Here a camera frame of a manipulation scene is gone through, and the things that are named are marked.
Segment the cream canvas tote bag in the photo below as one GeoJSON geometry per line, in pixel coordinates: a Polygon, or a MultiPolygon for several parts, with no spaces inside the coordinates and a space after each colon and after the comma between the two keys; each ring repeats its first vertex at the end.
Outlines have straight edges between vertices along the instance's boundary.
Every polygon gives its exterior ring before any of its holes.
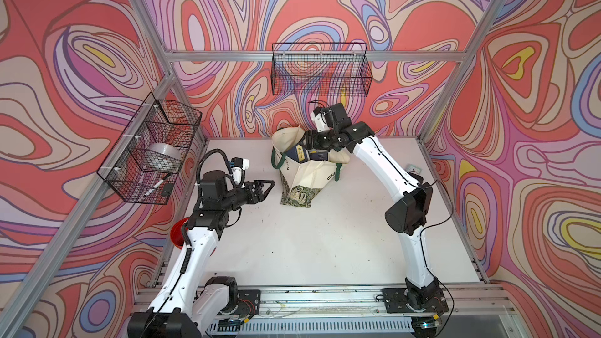
{"type": "Polygon", "coordinates": [[[271,163],[280,174],[283,185],[280,203],[284,206],[310,208],[311,202],[329,182],[340,180],[342,168],[351,161],[347,150],[327,150],[328,161],[298,164],[287,158],[284,153],[301,144],[304,134],[300,127],[282,128],[271,137],[271,163]]]}

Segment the dark blue book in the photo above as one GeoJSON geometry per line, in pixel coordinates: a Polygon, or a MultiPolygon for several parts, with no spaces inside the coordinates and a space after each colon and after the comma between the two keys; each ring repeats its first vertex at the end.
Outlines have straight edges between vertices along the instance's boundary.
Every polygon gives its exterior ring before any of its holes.
{"type": "Polygon", "coordinates": [[[328,161],[329,152],[327,150],[309,150],[308,156],[311,161],[328,161]]]}
{"type": "Polygon", "coordinates": [[[284,155],[298,164],[303,164],[311,160],[308,150],[301,144],[292,146],[284,155]]]}

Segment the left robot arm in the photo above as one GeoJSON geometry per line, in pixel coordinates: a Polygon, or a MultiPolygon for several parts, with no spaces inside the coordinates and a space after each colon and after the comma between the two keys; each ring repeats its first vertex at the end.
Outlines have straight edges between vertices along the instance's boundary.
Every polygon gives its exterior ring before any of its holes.
{"type": "Polygon", "coordinates": [[[197,204],[182,227],[183,246],[160,292],[128,323],[129,337],[202,337],[220,314],[238,308],[239,293],[231,276],[214,276],[198,291],[211,255],[229,226],[229,216],[245,205],[262,203],[273,180],[241,182],[223,171],[205,173],[197,186],[197,204]]]}

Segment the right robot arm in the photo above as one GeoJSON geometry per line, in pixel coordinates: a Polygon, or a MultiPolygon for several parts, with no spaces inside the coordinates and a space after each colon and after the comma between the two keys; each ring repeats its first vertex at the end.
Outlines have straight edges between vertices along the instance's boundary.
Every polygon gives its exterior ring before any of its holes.
{"type": "Polygon", "coordinates": [[[364,122],[352,122],[341,103],[319,104],[311,113],[315,130],[308,130],[301,143],[310,150],[346,149],[360,159],[391,195],[394,202],[384,218],[399,235],[405,258],[408,306],[413,311],[427,308],[441,290],[429,269],[424,229],[433,196],[433,186],[419,175],[407,172],[385,150],[375,132],[364,122]]]}

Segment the small card packet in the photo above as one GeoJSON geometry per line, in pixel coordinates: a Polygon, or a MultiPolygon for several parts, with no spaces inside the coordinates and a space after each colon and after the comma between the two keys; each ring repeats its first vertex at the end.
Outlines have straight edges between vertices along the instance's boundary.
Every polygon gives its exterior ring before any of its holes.
{"type": "Polygon", "coordinates": [[[422,172],[422,169],[420,167],[417,167],[416,165],[413,165],[413,164],[408,164],[406,170],[407,170],[407,172],[413,173],[416,175],[420,175],[422,172]]]}

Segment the red plastic cup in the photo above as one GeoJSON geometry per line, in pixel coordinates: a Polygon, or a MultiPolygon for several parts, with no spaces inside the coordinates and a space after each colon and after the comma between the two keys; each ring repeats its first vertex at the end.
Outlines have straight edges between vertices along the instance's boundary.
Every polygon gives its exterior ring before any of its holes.
{"type": "Polygon", "coordinates": [[[187,222],[188,218],[180,219],[179,221],[175,222],[170,231],[170,240],[172,244],[180,250],[184,246],[185,242],[182,234],[182,229],[186,228],[187,222]]]}

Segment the silver tape roll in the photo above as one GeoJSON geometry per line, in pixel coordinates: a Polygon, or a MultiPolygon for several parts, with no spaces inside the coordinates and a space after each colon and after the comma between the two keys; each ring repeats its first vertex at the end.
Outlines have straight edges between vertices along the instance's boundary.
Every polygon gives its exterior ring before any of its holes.
{"type": "Polygon", "coordinates": [[[145,151],[142,165],[146,171],[175,173],[180,168],[182,154],[167,143],[155,142],[145,151]]]}

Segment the white marker pen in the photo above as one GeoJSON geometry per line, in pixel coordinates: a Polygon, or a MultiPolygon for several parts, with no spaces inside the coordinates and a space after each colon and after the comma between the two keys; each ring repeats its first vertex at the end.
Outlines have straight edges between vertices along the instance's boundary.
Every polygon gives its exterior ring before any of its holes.
{"type": "Polygon", "coordinates": [[[158,182],[156,182],[153,186],[151,186],[145,193],[144,193],[144,197],[151,197],[151,196],[155,196],[155,197],[161,197],[162,196],[162,189],[161,187],[163,186],[165,182],[165,179],[162,178],[160,179],[158,182]]]}

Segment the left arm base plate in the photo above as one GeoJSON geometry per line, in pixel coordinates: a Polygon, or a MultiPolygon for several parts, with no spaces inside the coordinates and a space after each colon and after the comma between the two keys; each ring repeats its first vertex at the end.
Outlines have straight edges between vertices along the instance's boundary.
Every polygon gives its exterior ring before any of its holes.
{"type": "Polygon", "coordinates": [[[223,316],[238,316],[251,318],[260,312],[261,291],[259,289],[243,289],[238,292],[233,306],[227,307],[219,314],[223,316]]]}

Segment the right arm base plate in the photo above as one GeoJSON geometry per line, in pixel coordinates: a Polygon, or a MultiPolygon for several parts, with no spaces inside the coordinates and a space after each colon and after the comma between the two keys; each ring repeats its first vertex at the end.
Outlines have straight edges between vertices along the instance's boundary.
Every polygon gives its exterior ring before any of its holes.
{"type": "Polygon", "coordinates": [[[388,314],[442,315],[450,310],[440,288],[427,297],[406,288],[383,288],[380,295],[388,314]]]}

